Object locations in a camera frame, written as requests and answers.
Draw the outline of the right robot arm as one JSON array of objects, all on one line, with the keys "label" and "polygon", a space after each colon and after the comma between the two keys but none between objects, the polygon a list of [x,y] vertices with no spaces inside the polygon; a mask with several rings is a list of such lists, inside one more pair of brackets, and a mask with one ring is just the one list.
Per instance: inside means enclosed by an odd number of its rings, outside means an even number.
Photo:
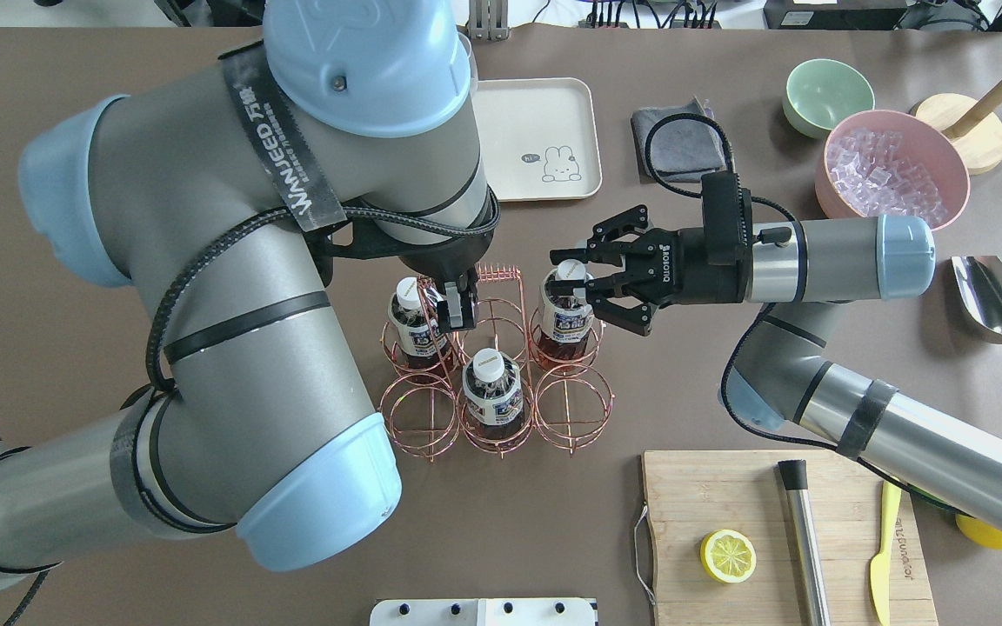
[{"label": "right robot arm", "polygon": [[549,282],[581,296],[600,321],[648,336],[677,305],[756,305],[721,372],[719,397],[747,430],[854,461],[952,514],[1002,531],[1002,439],[919,400],[908,357],[918,325],[902,331],[871,310],[923,296],[936,270],[922,219],[882,216],[757,222],[766,199],[730,170],[706,174],[699,225],[660,229],[640,203],[592,227],[551,261],[605,267]]}]

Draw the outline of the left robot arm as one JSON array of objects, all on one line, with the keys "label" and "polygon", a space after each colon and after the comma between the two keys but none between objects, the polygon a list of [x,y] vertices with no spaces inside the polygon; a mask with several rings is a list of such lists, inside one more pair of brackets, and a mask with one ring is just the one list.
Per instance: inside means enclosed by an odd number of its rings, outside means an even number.
[{"label": "left robot arm", "polygon": [[327,296],[331,258],[400,257],[476,324],[498,224],[446,1],[268,1],[263,39],[25,147],[31,224],[60,262],[130,285],[150,381],[33,448],[0,437],[0,590],[84,552],[234,529],[289,571],[397,507],[382,417]]}]

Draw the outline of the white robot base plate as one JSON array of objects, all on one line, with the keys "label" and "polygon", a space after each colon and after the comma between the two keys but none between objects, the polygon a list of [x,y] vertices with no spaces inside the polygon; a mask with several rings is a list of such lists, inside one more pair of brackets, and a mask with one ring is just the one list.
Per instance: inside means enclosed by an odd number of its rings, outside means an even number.
[{"label": "white robot base plate", "polygon": [[597,601],[583,597],[386,599],[370,625],[598,625]]}]

